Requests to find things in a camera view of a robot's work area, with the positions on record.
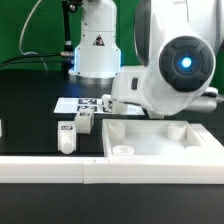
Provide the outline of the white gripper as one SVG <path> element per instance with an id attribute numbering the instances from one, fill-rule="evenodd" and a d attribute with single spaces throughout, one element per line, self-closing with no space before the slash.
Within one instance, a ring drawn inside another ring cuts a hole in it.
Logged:
<path id="1" fill-rule="evenodd" d="M 224 95 L 214 87 L 205 84 L 193 92 L 179 92 L 164 80 L 158 69 L 144 66 L 122 67 L 113 80 L 111 98 L 162 116 L 183 110 L 212 112 L 218 103 L 224 103 Z"/>

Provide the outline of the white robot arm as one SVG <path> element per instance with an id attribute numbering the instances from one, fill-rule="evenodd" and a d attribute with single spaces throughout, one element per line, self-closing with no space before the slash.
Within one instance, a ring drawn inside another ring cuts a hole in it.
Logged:
<path id="1" fill-rule="evenodd" d="M 171 116 L 213 111 L 223 99 L 210 86 L 224 42 L 224 0 L 140 0 L 134 45 L 140 64 L 123 66 L 113 0 L 83 0 L 73 79 L 113 82 L 114 101 Z"/>

